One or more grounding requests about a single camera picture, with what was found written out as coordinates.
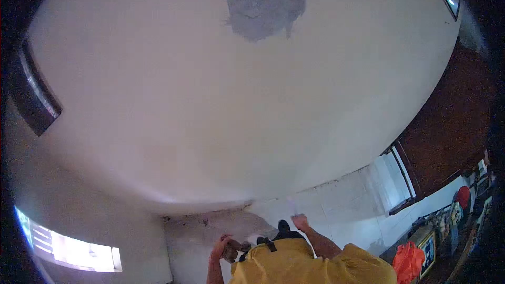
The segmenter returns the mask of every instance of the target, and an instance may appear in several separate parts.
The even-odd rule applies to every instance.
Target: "red cap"
[[[458,193],[456,193],[456,202],[459,202],[463,210],[466,209],[468,205],[468,200],[470,199],[470,188],[468,186],[462,186]]]

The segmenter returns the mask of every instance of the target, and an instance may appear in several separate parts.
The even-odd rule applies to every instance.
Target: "black strap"
[[[276,252],[277,248],[275,248],[275,244],[270,241],[267,237],[265,238],[265,244],[267,245],[268,249],[270,249],[270,252]]]

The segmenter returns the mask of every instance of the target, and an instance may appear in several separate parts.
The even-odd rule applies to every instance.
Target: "brown door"
[[[394,143],[416,201],[483,158],[495,92],[485,61],[458,41],[435,90]]]

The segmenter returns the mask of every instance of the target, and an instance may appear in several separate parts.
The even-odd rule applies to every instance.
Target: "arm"
[[[219,259],[209,258],[209,271],[207,273],[207,284],[224,284],[223,272]]]
[[[223,272],[219,260],[223,257],[224,247],[231,241],[231,235],[222,234],[214,245],[209,257],[209,270],[207,272],[207,284],[224,284]]]
[[[323,257],[323,259],[331,259],[342,252],[342,249],[340,249],[334,242],[313,230],[312,227],[309,226],[307,217],[304,214],[292,216],[291,219],[296,228],[307,235],[307,238],[309,238],[309,241],[314,248],[316,256]]]

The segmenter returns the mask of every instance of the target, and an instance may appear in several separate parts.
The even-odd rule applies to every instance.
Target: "hand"
[[[291,216],[291,220],[293,221],[295,227],[303,232],[306,232],[310,228],[309,222],[307,221],[307,216],[305,216],[305,214]]]
[[[219,260],[223,258],[224,247],[232,240],[231,237],[232,235],[230,234],[222,234],[221,237],[219,237],[219,240],[214,244],[210,259]]]

